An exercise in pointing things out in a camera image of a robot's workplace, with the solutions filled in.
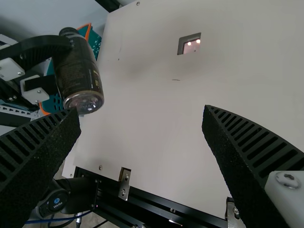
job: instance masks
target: cable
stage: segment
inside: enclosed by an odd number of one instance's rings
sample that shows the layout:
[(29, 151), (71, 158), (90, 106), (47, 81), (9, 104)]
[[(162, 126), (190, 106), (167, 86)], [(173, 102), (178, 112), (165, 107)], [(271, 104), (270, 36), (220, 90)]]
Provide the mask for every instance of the cable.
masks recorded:
[(63, 228), (63, 227), (66, 227), (68, 225), (70, 225), (74, 220), (69, 220), (61, 225), (58, 225), (58, 226), (53, 226), (53, 227), (49, 227), (49, 228)]
[(48, 222), (48, 224), (47, 224), (47, 228), (50, 228), (51, 223), (52, 223), (52, 222)]
[(65, 222), (63, 224), (58, 225), (58, 226), (51, 226), (52, 222), (48, 222), (47, 228), (63, 228), (63, 227), (66, 227), (66, 226), (70, 225), (73, 221), (74, 220), (69, 220), (69, 221), (67, 221), (67, 222)]
[(80, 216), (74, 216), (74, 217), (70, 217), (70, 218), (53, 218), (53, 219), (41, 219), (41, 220), (29, 220), (26, 221), (25, 224), (33, 224), (33, 223), (44, 223), (44, 222), (61, 222), (61, 221), (68, 221), (68, 220), (74, 220), (80, 217), (83, 217), (87, 214), (90, 214), (92, 211), (88, 211), (85, 214), (82, 214)]
[(97, 227), (100, 227), (100, 226), (102, 226), (104, 223), (106, 223), (108, 220), (106, 220), (106, 221), (103, 221), (102, 223), (100, 223), (100, 224), (98, 224), (97, 226), (94, 226), (93, 228), (97, 228)]

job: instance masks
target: dark can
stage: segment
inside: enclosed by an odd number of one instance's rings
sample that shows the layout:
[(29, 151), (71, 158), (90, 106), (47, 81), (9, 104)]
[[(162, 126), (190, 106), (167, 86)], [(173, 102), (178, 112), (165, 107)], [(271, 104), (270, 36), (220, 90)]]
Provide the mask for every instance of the dark can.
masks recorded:
[(72, 46), (69, 52), (53, 56), (63, 107), (76, 107), (78, 114), (95, 112), (105, 99), (93, 51), (74, 28), (63, 28), (59, 35), (69, 38)]

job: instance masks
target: gray wall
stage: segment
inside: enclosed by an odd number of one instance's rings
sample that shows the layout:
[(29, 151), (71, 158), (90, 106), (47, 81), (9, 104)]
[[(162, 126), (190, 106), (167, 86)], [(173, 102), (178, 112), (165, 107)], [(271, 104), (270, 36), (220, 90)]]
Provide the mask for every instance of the gray wall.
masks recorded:
[(63, 27), (91, 22), (102, 35), (108, 12), (94, 0), (3, 0), (0, 33), (17, 41), (39, 35), (57, 35)]

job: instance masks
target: mounting bolt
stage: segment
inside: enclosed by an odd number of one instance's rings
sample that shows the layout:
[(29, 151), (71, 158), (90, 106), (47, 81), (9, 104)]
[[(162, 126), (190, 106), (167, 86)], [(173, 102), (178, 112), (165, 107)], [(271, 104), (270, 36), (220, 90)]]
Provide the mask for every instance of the mounting bolt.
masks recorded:
[(281, 185), (290, 189), (299, 189), (301, 187), (301, 182), (292, 174), (288, 172), (278, 172), (275, 175), (275, 179)]
[(239, 215), (239, 211), (238, 211), (238, 209), (237, 209), (236, 207), (233, 208), (233, 213), (234, 213), (235, 215)]

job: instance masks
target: black cable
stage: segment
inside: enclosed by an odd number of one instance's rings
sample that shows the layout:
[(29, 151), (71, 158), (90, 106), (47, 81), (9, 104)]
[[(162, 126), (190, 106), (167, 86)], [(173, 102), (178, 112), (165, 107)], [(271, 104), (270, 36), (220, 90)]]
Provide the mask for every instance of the black cable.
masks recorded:
[(47, 228), (63, 228), (63, 227), (66, 227), (66, 226), (70, 225), (73, 221), (74, 220), (69, 220), (69, 221), (67, 221), (67, 222), (65, 222), (63, 224), (58, 225), (58, 226), (51, 226), (51, 222), (48, 222)]
[(50, 228), (50, 227), (51, 227), (51, 223), (52, 223), (51, 221), (47, 223), (47, 228)]
[(76, 222), (76, 228), (80, 228), (81, 223)]
[(69, 220), (61, 225), (58, 225), (58, 226), (53, 226), (53, 227), (49, 227), (49, 228), (63, 228), (63, 227), (66, 227), (67, 225), (71, 224), (74, 220)]
[(95, 227), (93, 227), (93, 228), (97, 228), (97, 227), (100, 227), (100, 226), (102, 226), (104, 223), (106, 223), (108, 220), (106, 220), (106, 221), (103, 221), (102, 223), (100, 223), (100, 224), (98, 224), (97, 226), (95, 226)]

